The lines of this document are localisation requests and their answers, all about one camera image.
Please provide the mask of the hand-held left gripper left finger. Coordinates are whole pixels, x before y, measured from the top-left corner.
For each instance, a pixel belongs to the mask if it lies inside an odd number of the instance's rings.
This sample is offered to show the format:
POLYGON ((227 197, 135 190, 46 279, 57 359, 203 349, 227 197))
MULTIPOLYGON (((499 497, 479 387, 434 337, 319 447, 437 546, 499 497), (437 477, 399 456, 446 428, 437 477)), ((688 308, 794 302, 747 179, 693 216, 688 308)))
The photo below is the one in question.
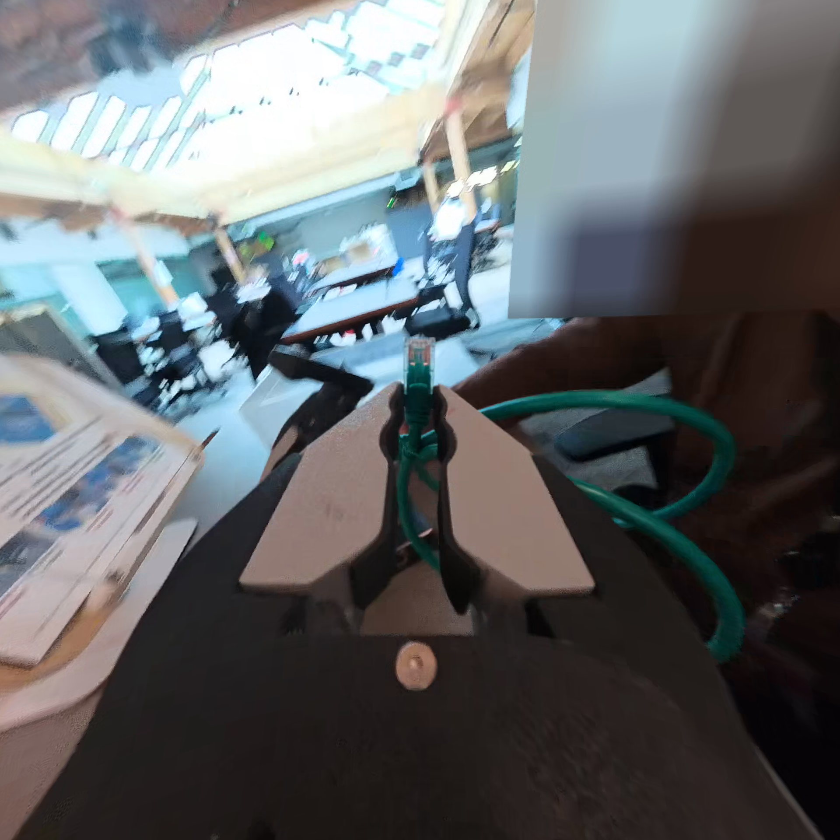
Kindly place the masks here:
POLYGON ((363 610, 396 551, 394 382, 305 448, 239 578, 249 592, 309 596, 363 610))

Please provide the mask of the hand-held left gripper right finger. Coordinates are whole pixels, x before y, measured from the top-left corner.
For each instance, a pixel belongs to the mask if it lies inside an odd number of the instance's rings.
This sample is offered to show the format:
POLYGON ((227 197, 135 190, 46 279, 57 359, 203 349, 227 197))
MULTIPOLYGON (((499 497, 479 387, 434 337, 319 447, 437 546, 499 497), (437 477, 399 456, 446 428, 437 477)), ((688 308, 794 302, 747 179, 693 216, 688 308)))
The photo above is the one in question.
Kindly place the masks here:
POLYGON ((435 412, 439 571, 456 612, 593 593, 532 453, 446 386, 435 412))

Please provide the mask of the black office chair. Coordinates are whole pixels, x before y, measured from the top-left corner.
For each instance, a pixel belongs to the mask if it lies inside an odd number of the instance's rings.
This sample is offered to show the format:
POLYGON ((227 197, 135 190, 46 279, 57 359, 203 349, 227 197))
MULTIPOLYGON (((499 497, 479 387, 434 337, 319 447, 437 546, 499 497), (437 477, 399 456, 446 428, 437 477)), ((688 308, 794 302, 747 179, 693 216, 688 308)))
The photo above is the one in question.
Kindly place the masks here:
POLYGON ((135 339, 127 326, 94 338, 97 357, 142 408, 164 414, 177 403, 189 404, 219 383, 207 372, 180 316, 158 317, 150 336, 135 339))
POLYGON ((283 271, 267 277, 266 294, 260 298, 240 300, 244 288, 232 282, 227 286, 234 301, 234 316, 227 341, 234 351, 245 357, 253 382, 257 382, 268 365, 270 352, 282 334, 299 319, 301 294, 283 271))

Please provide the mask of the dark table with wooden edge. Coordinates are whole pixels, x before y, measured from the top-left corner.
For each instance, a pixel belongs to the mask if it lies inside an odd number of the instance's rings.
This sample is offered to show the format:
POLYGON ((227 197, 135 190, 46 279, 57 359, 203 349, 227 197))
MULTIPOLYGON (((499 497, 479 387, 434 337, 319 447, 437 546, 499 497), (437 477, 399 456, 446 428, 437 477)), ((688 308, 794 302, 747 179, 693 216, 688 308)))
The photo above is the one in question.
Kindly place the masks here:
POLYGON ((313 295, 334 287, 359 286, 388 277, 399 262, 398 257, 379 257, 337 268, 315 282, 308 289, 308 294, 313 295))
POLYGON ((331 299, 314 302, 285 331, 280 343, 294 345, 362 329, 367 323, 381 321, 395 312, 417 306, 418 286, 414 280, 393 278, 356 288, 331 299))

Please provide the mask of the white instruction sheet stand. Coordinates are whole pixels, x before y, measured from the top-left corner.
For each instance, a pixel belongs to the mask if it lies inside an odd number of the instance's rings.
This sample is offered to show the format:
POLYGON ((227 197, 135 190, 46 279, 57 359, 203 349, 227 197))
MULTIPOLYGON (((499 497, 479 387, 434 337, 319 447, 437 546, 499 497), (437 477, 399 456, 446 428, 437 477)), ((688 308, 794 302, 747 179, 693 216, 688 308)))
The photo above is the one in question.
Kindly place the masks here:
POLYGON ((2 733, 110 676, 196 528, 168 524, 203 448, 58 362, 1 361, 2 733))

